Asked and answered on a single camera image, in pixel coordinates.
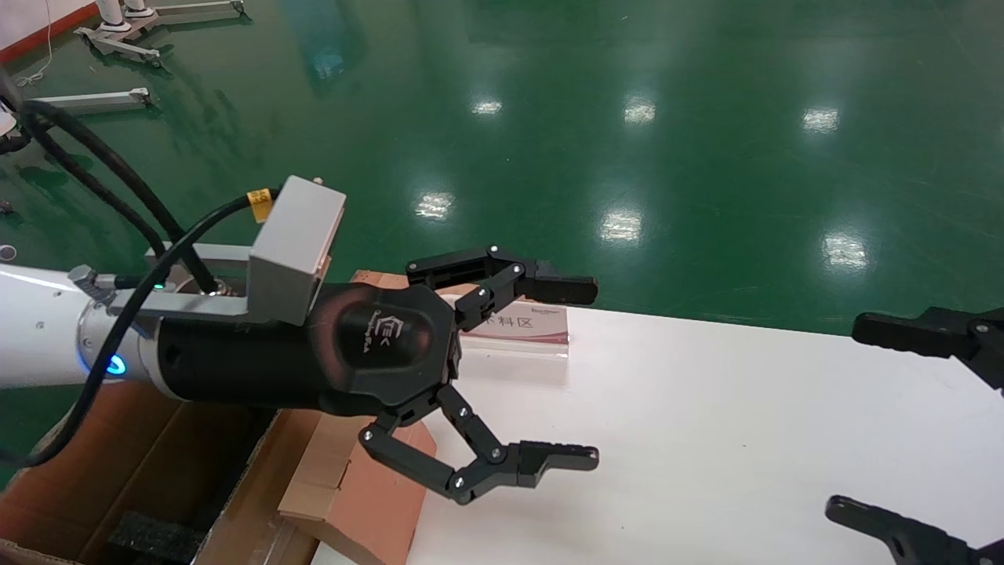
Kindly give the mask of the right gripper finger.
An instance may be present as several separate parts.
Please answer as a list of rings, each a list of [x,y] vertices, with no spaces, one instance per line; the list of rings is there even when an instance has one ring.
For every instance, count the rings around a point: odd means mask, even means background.
[[[854,319],[851,337],[882,349],[955,357],[990,389],[1003,389],[1003,308],[962,312],[931,307],[913,319],[863,312]]]
[[[1003,540],[980,548],[928,523],[846,496],[826,501],[825,517],[882,542],[897,564],[1002,564]]]

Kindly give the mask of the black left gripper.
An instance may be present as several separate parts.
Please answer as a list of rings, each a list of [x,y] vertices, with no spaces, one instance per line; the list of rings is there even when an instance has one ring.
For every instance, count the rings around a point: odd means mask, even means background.
[[[165,389],[190,402],[376,416],[359,433],[363,450],[459,505],[496,487],[534,489],[549,469],[598,468],[596,447],[505,446],[448,384],[460,360],[457,328],[474,330],[520,297],[592,305],[598,280],[560,275],[548,261],[525,260],[498,246],[409,262],[406,278],[410,287],[397,290],[325,285],[300,326],[164,319],[157,353]],[[459,285],[475,288],[454,310],[434,292]],[[436,410],[473,451],[469,465],[454,469],[395,438],[399,427]]]

